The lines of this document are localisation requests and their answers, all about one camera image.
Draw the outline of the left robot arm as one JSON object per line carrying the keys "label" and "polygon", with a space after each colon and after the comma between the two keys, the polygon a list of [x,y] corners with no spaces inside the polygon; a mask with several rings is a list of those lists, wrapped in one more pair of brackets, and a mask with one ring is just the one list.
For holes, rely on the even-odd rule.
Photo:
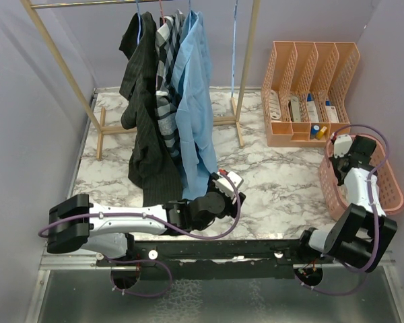
{"label": "left robot arm", "polygon": [[220,170],[210,175],[203,196],[140,208],[104,206],[91,203],[88,194],[77,194],[50,209],[48,225],[38,236],[47,240],[50,254],[84,249],[125,266],[135,257],[132,234],[201,239],[196,233],[216,219],[238,221],[246,198],[239,191],[242,183],[236,172]]}

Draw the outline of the light blue shirt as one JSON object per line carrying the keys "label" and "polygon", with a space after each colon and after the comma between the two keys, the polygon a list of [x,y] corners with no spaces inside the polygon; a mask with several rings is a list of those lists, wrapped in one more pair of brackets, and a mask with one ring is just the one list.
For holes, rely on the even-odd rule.
{"label": "light blue shirt", "polygon": [[184,20],[172,74],[172,84],[180,96],[175,121],[183,167],[182,197],[190,200],[205,195],[210,174],[218,170],[210,81],[211,58],[203,14],[190,11]]}

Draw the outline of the blue wire hanger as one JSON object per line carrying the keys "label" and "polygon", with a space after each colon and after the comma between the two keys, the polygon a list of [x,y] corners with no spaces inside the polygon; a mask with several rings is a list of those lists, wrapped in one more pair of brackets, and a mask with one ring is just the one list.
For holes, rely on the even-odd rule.
{"label": "blue wire hanger", "polygon": [[235,73],[236,73],[236,31],[237,31],[237,15],[239,0],[234,2],[234,24],[232,35],[232,66],[231,66],[231,98],[234,98],[235,89]]}

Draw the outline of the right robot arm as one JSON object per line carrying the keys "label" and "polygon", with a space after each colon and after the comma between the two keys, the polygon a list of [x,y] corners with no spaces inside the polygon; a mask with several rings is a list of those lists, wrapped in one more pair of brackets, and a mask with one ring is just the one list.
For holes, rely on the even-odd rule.
{"label": "right robot arm", "polygon": [[329,232],[313,227],[304,231],[296,256],[301,262],[311,263],[323,254],[369,273],[397,232],[397,223],[386,217],[377,191],[383,163],[370,164],[377,142],[348,134],[333,135],[331,142],[333,154],[328,161],[337,184],[347,190],[349,205]]}

